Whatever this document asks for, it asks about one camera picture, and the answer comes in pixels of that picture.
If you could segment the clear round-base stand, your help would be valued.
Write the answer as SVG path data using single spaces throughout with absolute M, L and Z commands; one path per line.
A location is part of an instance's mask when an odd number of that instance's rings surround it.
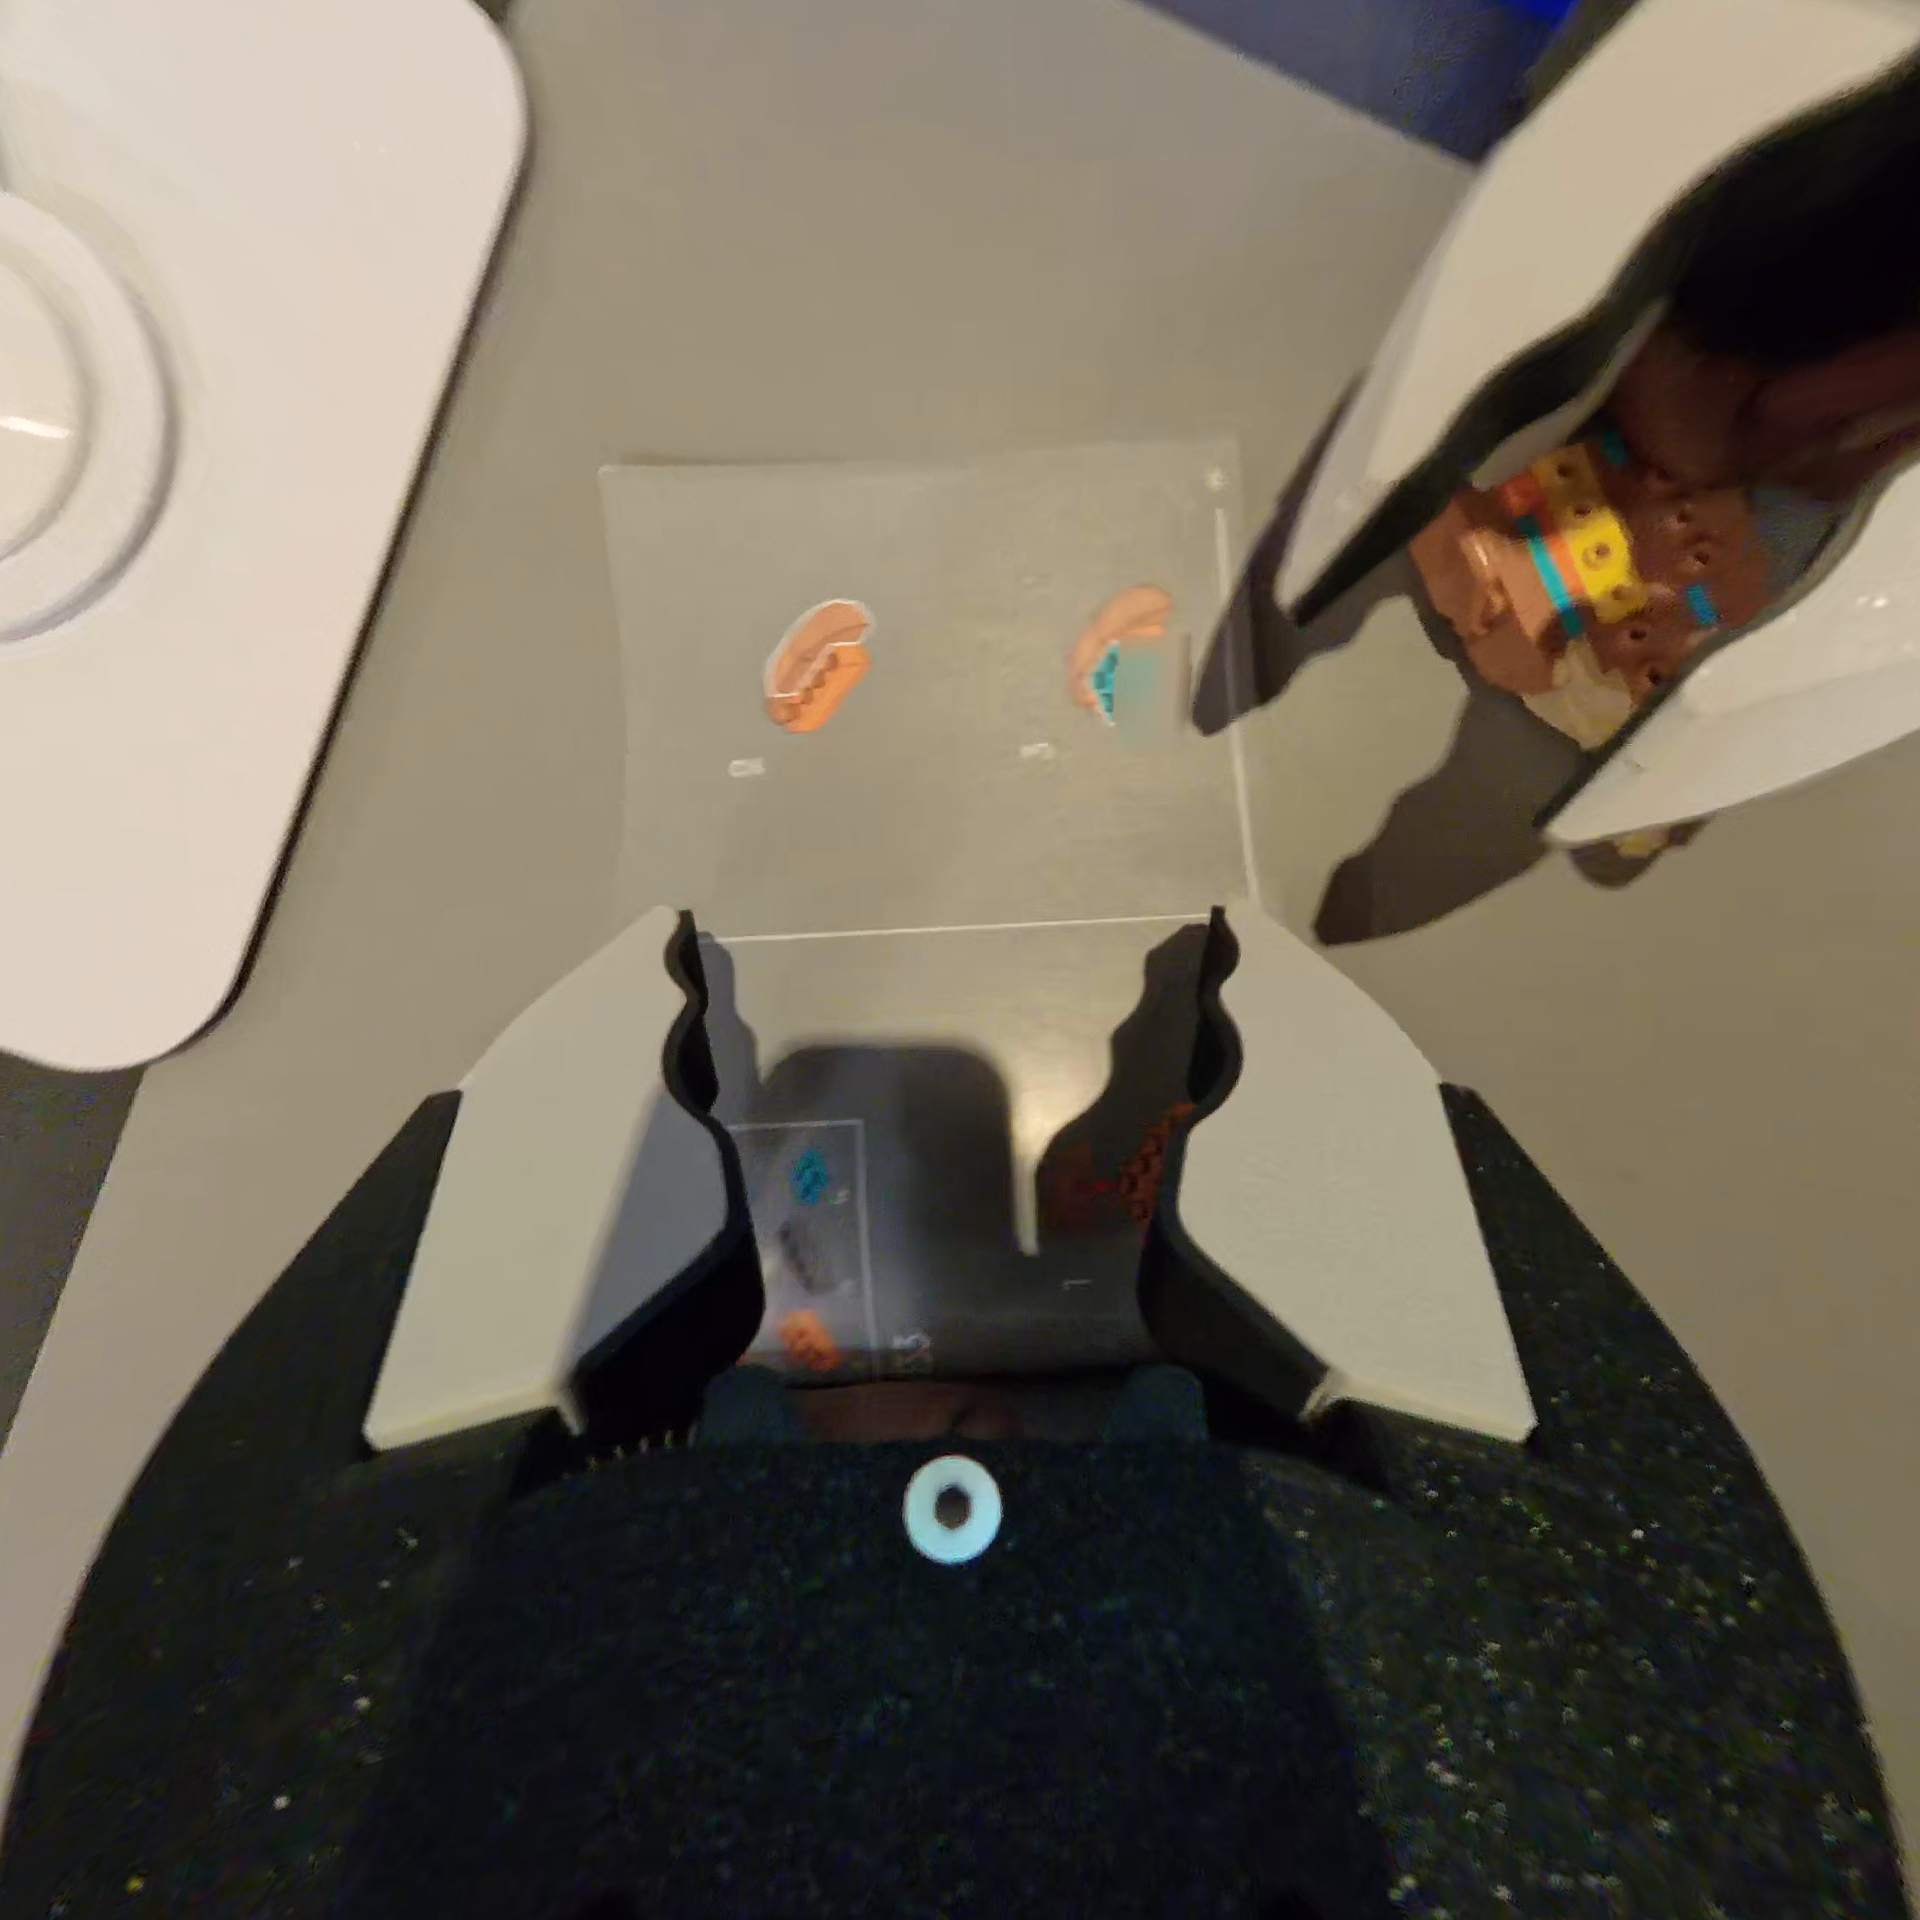
M 149 539 L 177 467 L 170 361 L 82 234 L 3 195 L 3 642 L 94 605 Z

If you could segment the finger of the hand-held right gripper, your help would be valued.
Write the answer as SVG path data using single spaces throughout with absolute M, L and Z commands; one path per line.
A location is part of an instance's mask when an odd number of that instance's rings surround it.
M 1543 815 L 1557 847 L 1706 820 L 1917 732 L 1917 481 L 1758 500 L 1764 605 L 1709 638 Z
M 1764 147 L 1885 91 L 1915 5 L 1628 6 L 1498 145 L 1302 489 L 1276 574 L 1308 627 L 1470 482 L 1525 463 L 1653 324 Z

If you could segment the white flat board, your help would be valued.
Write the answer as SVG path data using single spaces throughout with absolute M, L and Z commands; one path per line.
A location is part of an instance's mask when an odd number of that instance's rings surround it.
M 531 134 L 478 5 L 4 5 L 4 189 L 131 281 L 149 539 L 3 660 L 4 1054 L 147 1066 L 235 993 Z

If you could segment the grey desk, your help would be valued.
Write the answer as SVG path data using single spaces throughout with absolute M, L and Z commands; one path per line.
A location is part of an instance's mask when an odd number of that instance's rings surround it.
M 421 1095 L 607 938 L 610 462 L 1226 430 L 1259 511 L 1465 180 L 1129 5 L 517 5 L 511 230 L 235 1005 L 147 1069 L 4 1442 L 4 1778 L 159 1431 Z M 1915 741 L 1623 892 L 1335 961 L 1718 1393 L 1915 1834 Z

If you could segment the grey instruction booklet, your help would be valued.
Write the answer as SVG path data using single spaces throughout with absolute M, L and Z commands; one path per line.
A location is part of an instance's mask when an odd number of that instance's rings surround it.
M 1147 1354 L 1241 772 L 1190 721 L 1241 561 L 1221 434 L 607 463 L 621 893 L 686 910 L 715 1114 L 818 1385 Z

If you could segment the blue plastic bin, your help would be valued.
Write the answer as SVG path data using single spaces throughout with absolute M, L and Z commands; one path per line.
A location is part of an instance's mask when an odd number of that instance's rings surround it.
M 1156 3 L 1156 12 L 1458 159 L 1510 130 L 1573 3 Z

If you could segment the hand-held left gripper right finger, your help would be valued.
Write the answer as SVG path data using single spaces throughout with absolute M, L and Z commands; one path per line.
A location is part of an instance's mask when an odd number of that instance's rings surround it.
M 1156 1354 L 1287 1425 L 1357 1406 L 1527 1442 L 1538 1415 L 1438 1069 L 1250 902 L 1207 923 L 1188 1097 L 1143 1237 Z

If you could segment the brown yellow toy brick model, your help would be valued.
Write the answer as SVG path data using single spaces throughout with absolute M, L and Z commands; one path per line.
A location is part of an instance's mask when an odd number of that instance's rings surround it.
M 1599 415 L 1499 485 L 1457 491 L 1409 553 L 1474 674 L 1598 754 L 1782 599 L 1838 521 L 1797 486 L 1683 482 Z

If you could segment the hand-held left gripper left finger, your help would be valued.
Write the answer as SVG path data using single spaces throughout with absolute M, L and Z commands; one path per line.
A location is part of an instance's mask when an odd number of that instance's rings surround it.
M 469 1069 L 367 1403 L 374 1451 L 518 1417 L 590 1449 L 697 1425 L 766 1307 L 706 1015 L 700 930 L 653 908 Z

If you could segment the person's right hand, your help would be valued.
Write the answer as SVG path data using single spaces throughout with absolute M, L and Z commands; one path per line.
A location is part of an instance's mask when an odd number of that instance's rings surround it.
M 1679 486 L 1850 497 L 1915 455 L 1917 326 L 1769 367 L 1665 324 L 1621 372 L 1606 413 Z

